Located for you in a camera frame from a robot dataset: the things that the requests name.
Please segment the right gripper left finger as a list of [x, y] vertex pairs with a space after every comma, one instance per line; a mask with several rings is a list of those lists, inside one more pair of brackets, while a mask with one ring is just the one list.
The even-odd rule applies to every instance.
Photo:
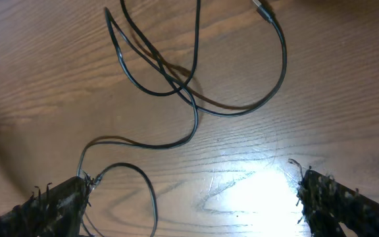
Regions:
[[89, 205], [93, 180], [73, 176], [55, 186], [38, 189], [22, 205], [0, 216], [0, 236], [79, 236]]

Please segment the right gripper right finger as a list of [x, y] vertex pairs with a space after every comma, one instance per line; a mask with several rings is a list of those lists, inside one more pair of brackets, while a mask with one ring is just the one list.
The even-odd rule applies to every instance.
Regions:
[[294, 159], [288, 163], [299, 168], [297, 198], [303, 204], [303, 220], [312, 236], [345, 236], [341, 224], [358, 237], [379, 236], [379, 203], [352, 190], [331, 175], [323, 175], [311, 167], [303, 171]]

